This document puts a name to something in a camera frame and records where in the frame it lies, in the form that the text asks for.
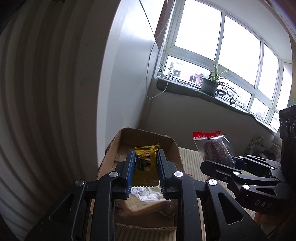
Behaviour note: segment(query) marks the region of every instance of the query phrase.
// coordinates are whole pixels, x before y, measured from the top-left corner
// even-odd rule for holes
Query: plant pot
[[[202,85],[201,85],[200,91],[209,95],[209,96],[215,97],[215,93],[216,93],[218,86],[219,85],[217,83],[215,83],[211,80],[202,78]]]

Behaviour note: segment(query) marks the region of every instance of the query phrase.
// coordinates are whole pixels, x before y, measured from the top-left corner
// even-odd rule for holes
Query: window blind cord
[[[152,33],[153,33],[153,30],[152,30],[151,24],[150,24],[150,22],[149,22],[148,16],[147,16],[146,11],[145,11],[145,9],[144,9],[144,7],[143,7],[143,5],[142,5],[141,0],[139,0],[139,2],[140,2],[140,4],[141,4],[141,6],[142,6],[142,9],[143,9],[143,11],[144,11],[144,13],[145,13],[145,15],[146,15],[146,18],[147,18],[148,23],[149,23],[149,25],[150,25],[151,31],[152,31]],[[149,70],[149,63],[150,63],[151,54],[152,54],[152,51],[153,51],[154,45],[156,44],[156,41],[157,41],[158,38],[160,37],[160,35],[161,35],[161,33],[163,32],[163,30],[167,27],[169,20],[170,20],[170,19],[168,19],[167,23],[165,24],[165,26],[162,28],[162,30],[160,31],[159,35],[158,35],[157,38],[155,39],[155,41],[154,41],[154,43],[153,43],[153,46],[152,46],[152,48],[151,48],[150,54],[149,54],[148,64],[147,64],[147,70],[146,70],[146,79],[145,79],[146,97],[147,97],[148,99],[153,99],[153,98],[155,98],[156,96],[159,96],[160,94],[162,94],[163,92],[165,92],[166,89],[167,89],[167,87],[168,87],[168,78],[165,77],[165,78],[166,78],[166,87],[165,87],[164,91],[162,91],[161,93],[159,93],[159,94],[157,94],[156,96],[153,96],[153,97],[149,97],[149,96],[148,96],[148,90],[147,90],[147,78],[148,78],[148,70]]]

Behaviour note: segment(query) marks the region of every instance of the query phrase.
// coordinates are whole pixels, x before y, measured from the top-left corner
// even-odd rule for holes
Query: yellow snack package
[[[156,151],[158,149],[159,144],[135,148],[136,164],[133,173],[133,187],[159,185],[156,162]]]

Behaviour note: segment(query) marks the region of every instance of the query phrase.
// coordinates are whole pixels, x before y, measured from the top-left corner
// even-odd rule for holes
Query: red packaging label
[[[214,131],[214,132],[193,132],[193,139],[199,140],[202,138],[212,138],[218,137],[221,135],[221,131]]]

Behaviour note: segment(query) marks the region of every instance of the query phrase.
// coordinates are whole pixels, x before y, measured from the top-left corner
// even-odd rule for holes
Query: window sill
[[[166,79],[158,78],[158,81],[157,81],[157,89],[158,90],[164,91],[166,88],[166,85],[167,85]],[[245,109],[241,108],[239,105],[237,105],[236,107],[231,106],[227,102],[225,102],[223,98],[209,96],[209,95],[199,91],[194,86],[184,85],[184,84],[176,82],[174,80],[168,80],[168,86],[165,91],[168,93],[172,93],[172,94],[197,97],[197,98],[212,102],[214,104],[220,105],[220,106],[227,108],[229,110],[235,111],[236,113],[248,115],[248,116],[252,117],[259,125],[261,125],[265,129],[267,129],[273,135],[275,135],[277,132],[277,130],[275,130],[271,126],[267,125],[266,123],[264,123],[256,115],[246,111]]]

